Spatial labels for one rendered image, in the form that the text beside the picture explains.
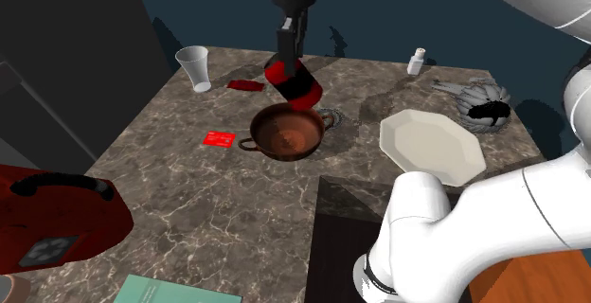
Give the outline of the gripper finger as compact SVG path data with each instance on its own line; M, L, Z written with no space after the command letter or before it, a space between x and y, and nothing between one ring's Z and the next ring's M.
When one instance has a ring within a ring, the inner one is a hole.
M303 57L304 39L308 25L308 10L303 9L295 18L295 56Z
M278 57L284 64L284 75L292 77L296 69L296 29L291 17L284 19L284 23L277 29L277 37Z

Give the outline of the red and black can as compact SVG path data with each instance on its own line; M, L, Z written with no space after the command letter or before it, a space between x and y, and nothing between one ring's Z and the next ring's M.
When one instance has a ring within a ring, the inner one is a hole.
M300 59L295 73L286 77L284 63L275 54L264 65L264 75L295 110L311 109L322 98L323 88Z

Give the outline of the dark red card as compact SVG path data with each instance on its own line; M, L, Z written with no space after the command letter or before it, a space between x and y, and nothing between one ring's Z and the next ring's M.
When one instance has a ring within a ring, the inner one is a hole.
M240 91L261 92L264 84L254 80L231 80L226 87Z

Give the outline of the grey round coaster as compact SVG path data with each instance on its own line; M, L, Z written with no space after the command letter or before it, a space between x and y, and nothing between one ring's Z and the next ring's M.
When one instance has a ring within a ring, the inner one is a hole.
M317 112L321 115L321 116L332 116L333 117L333 128L338 128L344 119L343 114L334 108L319 108L317 110Z

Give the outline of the white cup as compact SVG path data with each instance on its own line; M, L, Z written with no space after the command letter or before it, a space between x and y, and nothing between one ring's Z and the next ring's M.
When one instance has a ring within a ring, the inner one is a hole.
M200 45L187 46L175 54L175 59L181 64L187 73L193 91L203 93L210 89L211 83L208 75L208 49Z

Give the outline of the bright red card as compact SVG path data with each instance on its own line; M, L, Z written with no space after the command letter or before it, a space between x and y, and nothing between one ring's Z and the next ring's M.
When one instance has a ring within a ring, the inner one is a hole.
M219 131L209 131L203 141L204 145L230 148L236 135Z

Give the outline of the white shaker bottle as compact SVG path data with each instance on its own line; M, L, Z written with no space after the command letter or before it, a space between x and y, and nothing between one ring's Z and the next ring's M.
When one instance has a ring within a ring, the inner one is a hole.
M426 50L422 47L418 47L415 50L414 55L410 58L407 66L407 74L410 76L418 76L424 62L424 54Z

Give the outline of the white octagonal plate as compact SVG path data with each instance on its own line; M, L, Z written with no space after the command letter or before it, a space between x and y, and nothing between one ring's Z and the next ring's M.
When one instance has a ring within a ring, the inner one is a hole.
M380 122L380 149L405 172L423 171L462 187L486 170L480 143L448 116L405 109Z

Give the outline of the grey ribbed shell figure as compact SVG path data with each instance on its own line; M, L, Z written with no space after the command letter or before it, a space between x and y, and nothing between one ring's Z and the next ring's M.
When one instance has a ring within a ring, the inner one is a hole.
M510 95L492 78L470 78L466 85L433 80L431 87L454 98L460 125L473 134L498 133L510 121Z

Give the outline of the dark grey refrigerator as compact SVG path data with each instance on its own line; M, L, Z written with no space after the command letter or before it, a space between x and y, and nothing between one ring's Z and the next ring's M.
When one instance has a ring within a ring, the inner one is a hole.
M0 0L0 164L86 172L171 74L142 0Z

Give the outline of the teal book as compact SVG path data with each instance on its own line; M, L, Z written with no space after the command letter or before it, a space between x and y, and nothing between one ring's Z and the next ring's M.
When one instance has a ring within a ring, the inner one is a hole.
M242 303L242 298L155 278L128 275L114 303Z

